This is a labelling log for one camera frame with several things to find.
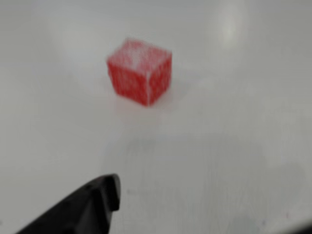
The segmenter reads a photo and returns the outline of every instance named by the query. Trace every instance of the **white table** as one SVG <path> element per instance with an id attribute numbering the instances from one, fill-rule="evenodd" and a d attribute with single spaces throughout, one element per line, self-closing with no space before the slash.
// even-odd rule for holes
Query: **white table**
<path id="1" fill-rule="evenodd" d="M 1 0 L 0 233 L 111 172 L 111 234 L 311 219 L 311 13 L 308 0 Z M 151 108 L 107 76 L 127 36 L 173 51 Z"/>

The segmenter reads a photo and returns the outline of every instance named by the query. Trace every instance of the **tabletop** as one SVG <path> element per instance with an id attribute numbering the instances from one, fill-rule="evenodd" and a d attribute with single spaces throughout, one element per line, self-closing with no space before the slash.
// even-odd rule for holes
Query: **tabletop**
<path id="1" fill-rule="evenodd" d="M 0 233 L 118 173 L 111 234 L 274 233 L 312 219 L 312 2 L 2 0 Z M 126 37 L 170 49 L 170 90 L 118 97 Z"/>

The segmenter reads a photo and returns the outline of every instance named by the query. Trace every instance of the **foam cube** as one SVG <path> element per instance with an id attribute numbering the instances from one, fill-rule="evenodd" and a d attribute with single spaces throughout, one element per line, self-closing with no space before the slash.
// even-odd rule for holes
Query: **foam cube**
<path id="1" fill-rule="evenodd" d="M 170 86 L 172 53 L 136 39 L 126 39 L 107 59 L 108 75 L 118 95 L 152 105 Z"/>

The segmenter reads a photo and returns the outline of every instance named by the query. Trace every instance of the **red block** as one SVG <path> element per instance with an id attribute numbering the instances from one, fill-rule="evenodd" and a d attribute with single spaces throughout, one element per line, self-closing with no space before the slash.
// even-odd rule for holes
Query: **red block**
<path id="1" fill-rule="evenodd" d="M 107 66 L 117 94 L 149 106 L 170 86 L 172 53 L 141 40 L 126 39 L 108 57 Z"/>

